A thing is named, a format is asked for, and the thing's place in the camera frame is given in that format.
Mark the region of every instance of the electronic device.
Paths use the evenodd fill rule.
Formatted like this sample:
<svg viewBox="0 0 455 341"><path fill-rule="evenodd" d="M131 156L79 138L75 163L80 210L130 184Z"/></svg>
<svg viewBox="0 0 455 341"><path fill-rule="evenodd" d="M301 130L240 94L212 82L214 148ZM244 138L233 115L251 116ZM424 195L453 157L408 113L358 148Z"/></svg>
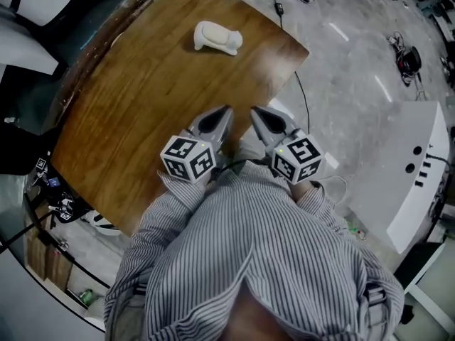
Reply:
<svg viewBox="0 0 455 341"><path fill-rule="evenodd" d="M412 80L419 74L420 68L422 68L419 51L415 47L406 47L402 35L398 32L388 37L387 41L395 51L396 63L401 73L401 79L409 87Z"/></svg>
<svg viewBox="0 0 455 341"><path fill-rule="evenodd" d="M278 16L282 16L284 14L283 4L275 3L275 10L276 10Z"/></svg>

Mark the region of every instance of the gray floor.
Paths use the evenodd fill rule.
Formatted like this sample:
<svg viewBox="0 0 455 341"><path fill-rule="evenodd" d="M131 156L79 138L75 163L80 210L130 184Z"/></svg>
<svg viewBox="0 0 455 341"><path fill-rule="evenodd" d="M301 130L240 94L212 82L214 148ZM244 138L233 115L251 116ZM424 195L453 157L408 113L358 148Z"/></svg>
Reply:
<svg viewBox="0 0 455 341"><path fill-rule="evenodd" d="M272 0L244 1L278 23ZM391 0L316 0L308 5L299 0L278 1L284 7L284 29L310 52L298 74L308 99L311 133L323 150L340 163L336 174L352 183L384 139L383 129L387 127L393 103L415 99L415 86L406 88L402 83L395 55L385 40L394 31L400 31L406 44L419 50L427 96L439 100L447 124L454 123L454 113L445 107L445 98L453 92L439 62L439 56L445 55L444 43L433 22L416 8L415 0L403 0L409 8L401 1ZM304 99L295 77L285 84L277 99L306 128ZM342 196L341 183L333 181L327 187L336 199ZM348 203L349 198L337 207L341 215L349 215ZM77 230L84 234L84 253L96 253L90 251L87 229ZM371 234L366 242L387 266L396 268L400 256ZM121 250L104 248L106 252L98 260L109 257L112 260L109 267L113 269ZM113 274L104 277L112 280Z"/></svg>

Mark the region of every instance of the shirt sleeve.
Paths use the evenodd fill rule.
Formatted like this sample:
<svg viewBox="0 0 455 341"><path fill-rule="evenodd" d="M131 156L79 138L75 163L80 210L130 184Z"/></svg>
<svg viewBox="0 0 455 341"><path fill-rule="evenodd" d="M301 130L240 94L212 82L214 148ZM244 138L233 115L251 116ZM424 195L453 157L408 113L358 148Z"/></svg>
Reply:
<svg viewBox="0 0 455 341"><path fill-rule="evenodd" d="M118 296L137 285L139 276L153 268L204 199L204 184L175 180L162 173L159 176L168 192L153 201L142 215L139 229L124 252L115 283L106 295L105 320Z"/></svg>
<svg viewBox="0 0 455 341"><path fill-rule="evenodd" d="M324 187L320 183L314 183L314 185L315 188L307 191L297 201L297 206L324 222L326 226L342 236L346 241L354 244L360 251L367 273L367 283L374 283L381 286L387 297L385 301L387 307L387 327L384 330L384 335L391 334L400 322L403 311L405 295L402 286L393 274L381 264L376 255L351 234L346 220L335 213L335 205L326 195Z"/></svg>

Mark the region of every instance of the wooden table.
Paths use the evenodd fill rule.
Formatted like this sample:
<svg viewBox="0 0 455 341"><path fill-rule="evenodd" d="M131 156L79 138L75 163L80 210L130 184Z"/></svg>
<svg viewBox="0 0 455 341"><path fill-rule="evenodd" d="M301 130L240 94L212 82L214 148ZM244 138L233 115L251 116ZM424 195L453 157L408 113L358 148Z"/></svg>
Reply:
<svg viewBox="0 0 455 341"><path fill-rule="evenodd" d="M235 57L195 51L199 21L243 35ZM308 51L241 0L156 0L88 78L66 119L52 164L91 206L125 234L163 188L156 174L170 136L195 116L230 104L232 140L251 125Z"/></svg>

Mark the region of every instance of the white toy figure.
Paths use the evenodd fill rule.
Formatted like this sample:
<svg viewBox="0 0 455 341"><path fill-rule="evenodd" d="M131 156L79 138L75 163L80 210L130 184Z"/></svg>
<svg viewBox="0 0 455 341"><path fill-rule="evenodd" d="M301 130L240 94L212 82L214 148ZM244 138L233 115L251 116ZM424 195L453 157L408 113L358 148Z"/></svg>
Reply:
<svg viewBox="0 0 455 341"><path fill-rule="evenodd" d="M184 136L172 136L160 157L170 176L192 183L216 165L211 143Z"/></svg>
<svg viewBox="0 0 455 341"><path fill-rule="evenodd" d="M230 31L211 21L201 21L194 30L194 49L204 45L222 50L230 55L237 55L237 49L243 44L242 34Z"/></svg>

